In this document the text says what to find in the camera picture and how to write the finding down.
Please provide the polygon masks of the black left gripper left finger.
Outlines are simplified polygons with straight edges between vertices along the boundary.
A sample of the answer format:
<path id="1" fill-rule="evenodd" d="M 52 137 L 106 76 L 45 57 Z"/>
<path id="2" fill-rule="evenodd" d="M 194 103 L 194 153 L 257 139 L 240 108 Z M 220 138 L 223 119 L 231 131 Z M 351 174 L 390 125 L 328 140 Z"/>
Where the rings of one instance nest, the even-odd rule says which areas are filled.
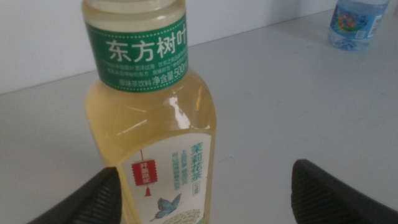
<path id="1" fill-rule="evenodd" d="M 119 173 L 106 167 L 29 224 L 120 224 L 121 214 Z"/>

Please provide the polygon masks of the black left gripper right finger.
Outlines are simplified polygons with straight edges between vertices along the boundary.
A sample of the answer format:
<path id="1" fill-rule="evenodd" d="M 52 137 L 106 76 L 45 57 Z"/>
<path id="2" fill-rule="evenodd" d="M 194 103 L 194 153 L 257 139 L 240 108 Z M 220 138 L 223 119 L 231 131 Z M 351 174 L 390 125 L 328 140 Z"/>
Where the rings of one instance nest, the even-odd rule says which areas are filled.
<path id="1" fill-rule="evenodd" d="M 292 168 L 291 207 L 297 223 L 397 224 L 397 211 L 362 194 L 307 159 Z"/>

